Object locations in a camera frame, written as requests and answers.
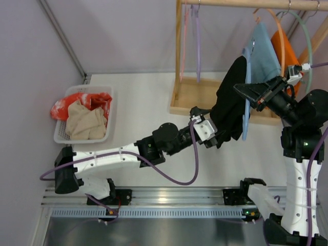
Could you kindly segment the black trousers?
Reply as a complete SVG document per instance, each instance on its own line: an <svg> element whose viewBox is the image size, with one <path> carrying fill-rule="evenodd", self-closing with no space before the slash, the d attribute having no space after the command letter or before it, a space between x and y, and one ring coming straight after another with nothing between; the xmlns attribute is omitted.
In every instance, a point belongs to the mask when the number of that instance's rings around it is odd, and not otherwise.
<svg viewBox="0 0 328 246"><path fill-rule="evenodd" d="M245 99L234 90L234 86L244 84L246 74L247 60L240 56L230 66L216 92L217 100L211 109L210 118L217 128L218 149L224 142L238 140L242 134Z"/></svg>

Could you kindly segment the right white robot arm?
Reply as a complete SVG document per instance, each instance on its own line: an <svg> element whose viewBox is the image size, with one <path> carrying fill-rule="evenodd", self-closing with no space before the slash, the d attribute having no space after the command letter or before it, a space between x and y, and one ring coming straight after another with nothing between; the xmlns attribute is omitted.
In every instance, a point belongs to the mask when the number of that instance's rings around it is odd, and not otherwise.
<svg viewBox="0 0 328 246"><path fill-rule="evenodd" d="M327 92L310 91L296 101L284 77L260 84L236 84L234 90L250 102L253 109L271 109L287 126L281 132L286 166L286 198L282 208L260 179L240 183L247 197L263 218L263 233L271 245L327 245L316 218L317 181L324 160L327 132Z"/></svg>

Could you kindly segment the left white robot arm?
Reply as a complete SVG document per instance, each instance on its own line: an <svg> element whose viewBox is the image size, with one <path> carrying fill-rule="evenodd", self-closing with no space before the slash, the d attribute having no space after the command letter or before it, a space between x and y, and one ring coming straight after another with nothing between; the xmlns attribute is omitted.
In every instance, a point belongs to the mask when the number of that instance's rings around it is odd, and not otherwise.
<svg viewBox="0 0 328 246"><path fill-rule="evenodd" d="M194 107L190 111L188 126L178 129L175 124L167 122L150 136L116 149L82 152L74 151L72 147L62 148L54 163L56 194L80 190L97 200L114 197L112 179L96 177L97 173L123 167L156 168L165 162L165 155L172 156L197 144L206 148L220 147L227 129L213 117L204 117L210 113L210 110Z"/></svg>

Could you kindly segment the blue plastic hanger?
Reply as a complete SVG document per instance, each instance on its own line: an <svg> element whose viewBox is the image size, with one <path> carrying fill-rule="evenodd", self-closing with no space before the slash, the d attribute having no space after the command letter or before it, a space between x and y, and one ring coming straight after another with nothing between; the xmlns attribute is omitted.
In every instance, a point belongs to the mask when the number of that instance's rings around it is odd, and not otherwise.
<svg viewBox="0 0 328 246"><path fill-rule="evenodd" d="M242 51L243 57L246 59L247 66L246 66L246 76L245 76L245 84L250 84L252 79L252 72L251 72L251 55L254 50L255 40L251 39L251 46L244 47ZM242 119L242 140L245 141L248 134L248 127L249 127L249 119L250 119L250 102L246 99L245 100L245 110Z"/></svg>

